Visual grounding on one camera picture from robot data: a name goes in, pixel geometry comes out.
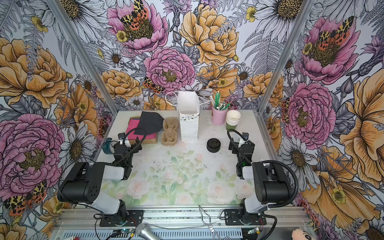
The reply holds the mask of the white patterned paper gift bag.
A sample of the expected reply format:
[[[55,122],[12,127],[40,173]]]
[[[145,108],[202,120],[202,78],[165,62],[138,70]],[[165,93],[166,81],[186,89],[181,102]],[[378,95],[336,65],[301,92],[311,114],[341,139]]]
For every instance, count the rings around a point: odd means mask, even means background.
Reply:
[[[177,103],[172,104],[168,101],[168,96],[174,95]],[[166,102],[174,106],[179,113],[182,141],[195,141],[198,139],[200,106],[209,101],[200,103],[200,97],[196,92],[178,91],[166,93]]]

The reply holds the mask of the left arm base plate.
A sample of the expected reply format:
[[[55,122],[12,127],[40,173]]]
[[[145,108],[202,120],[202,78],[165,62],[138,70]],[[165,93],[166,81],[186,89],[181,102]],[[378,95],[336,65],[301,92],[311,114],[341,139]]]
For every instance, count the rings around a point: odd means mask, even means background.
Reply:
[[[115,215],[105,215],[101,218],[99,226],[100,227],[136,227],[140,224],[144,217],[143,210],[127,210],[126,214],[120,216],[119,214]]]

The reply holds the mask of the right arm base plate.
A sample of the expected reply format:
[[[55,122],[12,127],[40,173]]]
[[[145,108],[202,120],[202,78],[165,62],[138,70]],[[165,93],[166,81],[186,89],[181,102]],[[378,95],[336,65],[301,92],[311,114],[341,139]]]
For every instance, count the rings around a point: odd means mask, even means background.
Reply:
[[[261,226],[267,223],[266,218],[258,214],[249,214],[238,209],[225,209],[226,226]]]

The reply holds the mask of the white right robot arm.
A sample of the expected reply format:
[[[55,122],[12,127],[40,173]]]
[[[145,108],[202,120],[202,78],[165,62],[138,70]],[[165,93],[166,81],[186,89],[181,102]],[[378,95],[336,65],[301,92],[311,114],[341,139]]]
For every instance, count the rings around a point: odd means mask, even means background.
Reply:
[[[227,225],[255,225],[265,223],[265,211],[285,207],[296,198],[299,180],[287,165],[275,160],[253,162],[255,144],[247,133],[227,130],[229,150],[237,156],[236,174],[241,180],[254,183],[255,192],[241,200],[239,212],[225,210]]]

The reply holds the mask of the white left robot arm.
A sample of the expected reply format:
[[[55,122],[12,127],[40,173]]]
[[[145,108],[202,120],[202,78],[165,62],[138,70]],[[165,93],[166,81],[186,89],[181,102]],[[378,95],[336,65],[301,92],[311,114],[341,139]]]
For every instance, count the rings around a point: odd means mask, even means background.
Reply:
[[[129,222],[136,225],[126,209],[125,202],[109,196],[101,190],[104,180],[126,181],[132,172],[133,155],[142,149],[139,140],[132,147],[123,142],[114,146],[112,163],[76,163],[59,187],[61,202],[82,205],[94,209],[109,225],[123,226]]]

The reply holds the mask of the brown pulp cup carrier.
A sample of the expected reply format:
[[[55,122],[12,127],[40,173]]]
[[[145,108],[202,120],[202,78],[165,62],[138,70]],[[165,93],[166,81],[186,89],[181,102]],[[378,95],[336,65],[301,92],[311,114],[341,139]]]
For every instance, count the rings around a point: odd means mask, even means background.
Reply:
[[[175,146],[178,142],[179,120],[177,118],[166,118],[163,121],[163,132],[161,142],[163,146]]]

